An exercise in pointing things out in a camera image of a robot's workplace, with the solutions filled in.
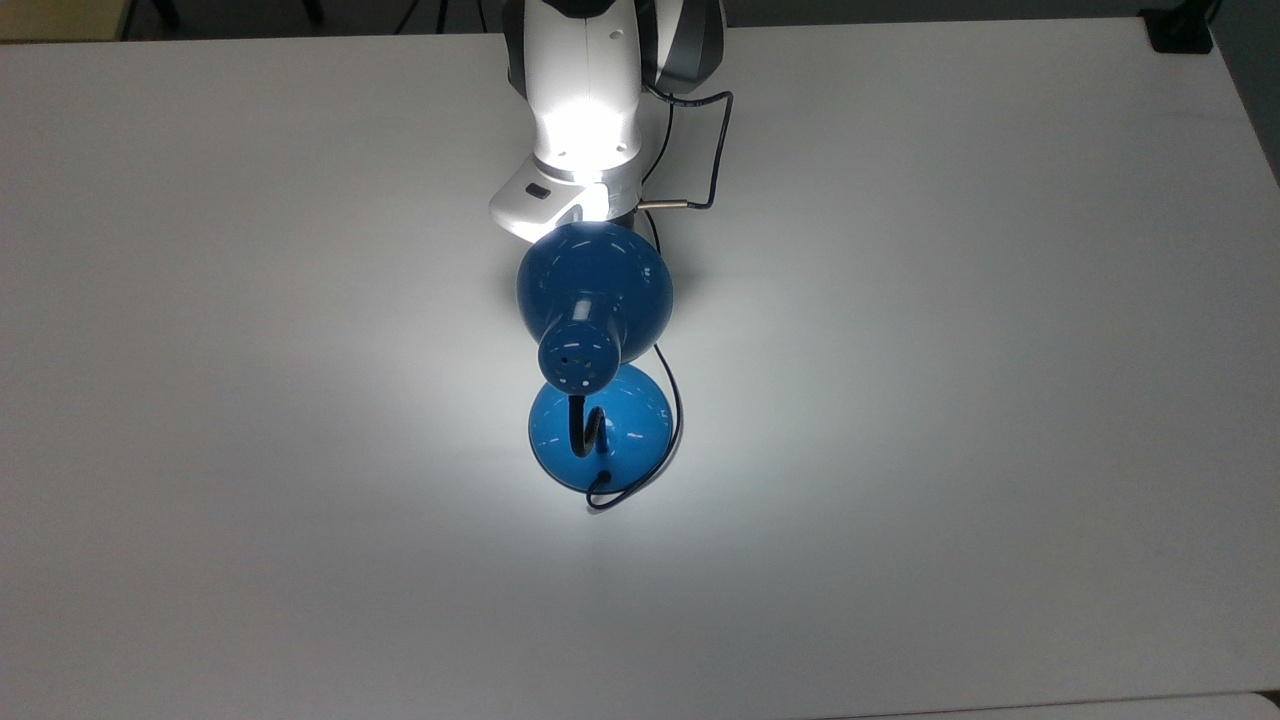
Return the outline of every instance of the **dark floor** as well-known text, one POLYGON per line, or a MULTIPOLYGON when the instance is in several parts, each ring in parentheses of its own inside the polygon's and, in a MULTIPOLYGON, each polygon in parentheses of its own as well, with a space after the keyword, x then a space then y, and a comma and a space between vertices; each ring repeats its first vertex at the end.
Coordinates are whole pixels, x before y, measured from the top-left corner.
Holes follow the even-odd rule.
MULTIPOLYGON (((730 26, 869 22, 1133 17, 1174 0, 723 0, 730 26)), ((325 19, 312 26, 302 0, 173 0, 180 24, 166 28, 154 0, 134 0, 127 40, 296 37, 480 32, 481 12, 498 29, 502 0, 320 0, 325 19)), ((1240 99, 1272 173, 1280 178, 1280 0, 1222 0, 1213 23, 1240 99)))

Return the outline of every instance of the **table surface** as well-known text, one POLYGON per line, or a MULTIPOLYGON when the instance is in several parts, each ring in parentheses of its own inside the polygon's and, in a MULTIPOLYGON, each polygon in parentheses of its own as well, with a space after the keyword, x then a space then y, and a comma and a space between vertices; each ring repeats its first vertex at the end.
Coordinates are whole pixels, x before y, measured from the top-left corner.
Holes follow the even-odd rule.
POLYGON ((1221 56, 733 29, 721 88, 716 208, 659 215, 685 441, 591 515, 526 439, 500 37, 0 49, 0 714, 1280 685, 1280 191, 1221 56))

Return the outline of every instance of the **lamp base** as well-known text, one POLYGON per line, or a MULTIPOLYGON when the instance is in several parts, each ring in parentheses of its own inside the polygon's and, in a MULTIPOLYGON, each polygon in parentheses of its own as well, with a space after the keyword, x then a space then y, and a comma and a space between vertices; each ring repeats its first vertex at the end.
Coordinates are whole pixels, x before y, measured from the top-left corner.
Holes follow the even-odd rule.
POLYGON ((593 447, 573 455, 568 441, 568 396, 543 386, 529 413, 529 443, 547 474, 559 484, 586 493, 600 473, 609 482, 599 495, 622 492, 640 482, 667 452, 671 405, 658 383, 630 364, 618 368, 604 389, 586 397, 586 411, 604 409, 604 452, 593 447))

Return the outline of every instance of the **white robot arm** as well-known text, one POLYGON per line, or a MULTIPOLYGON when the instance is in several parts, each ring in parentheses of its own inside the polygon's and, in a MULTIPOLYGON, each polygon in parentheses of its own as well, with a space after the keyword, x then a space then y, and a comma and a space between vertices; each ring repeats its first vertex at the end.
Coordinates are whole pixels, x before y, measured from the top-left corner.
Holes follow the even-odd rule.
POLYGON ((627 218, 640 201, 644 86, 687 92, 718 67, 719 0, 508 0, 508 78, 534 114, 534 152, 489 204, 536 242, 557 225, 627 218))

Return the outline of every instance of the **blue desk lamp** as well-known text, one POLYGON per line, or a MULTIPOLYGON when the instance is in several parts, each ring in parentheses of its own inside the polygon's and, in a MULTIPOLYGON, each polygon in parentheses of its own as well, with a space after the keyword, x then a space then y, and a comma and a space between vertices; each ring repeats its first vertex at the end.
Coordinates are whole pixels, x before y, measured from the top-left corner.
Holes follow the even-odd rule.
POLYGON ((637 488, 672 441, 667 397, 630 365, 671 318, 662 256, 618 224, 561 225, 525 254, 516 296, 547 378, 529 414, 538 461, 588 502, 637 488))

